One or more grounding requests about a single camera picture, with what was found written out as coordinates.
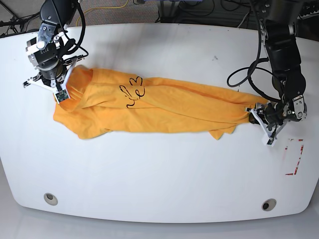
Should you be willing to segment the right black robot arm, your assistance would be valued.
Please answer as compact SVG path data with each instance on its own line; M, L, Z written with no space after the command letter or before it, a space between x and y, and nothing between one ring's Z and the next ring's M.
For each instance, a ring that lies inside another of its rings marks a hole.
M79 40L67 36L75 12L82 20ZM76 62L89 53L81 46L86 23L78 0L46 0L40 9L41 26L37 36L27 42L26 53L38 74L23 86L36 85L51 91L61 102L69 98L67 82Z

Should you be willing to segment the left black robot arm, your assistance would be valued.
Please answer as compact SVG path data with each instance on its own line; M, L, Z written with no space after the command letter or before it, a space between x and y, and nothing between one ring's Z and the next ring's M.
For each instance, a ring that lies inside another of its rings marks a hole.
M248 79L251 87L267 99L267 103L257 103L249 110L250 122L259 124L264 131L265 145L274 145L288 122L300 122L307 116L306 80L295 37L295 21L303 5L302 0L258 0L253 4L267 57L258 58L248 71L269 62L272 85L279 94L277 99L269 97L254 85L252 78Z

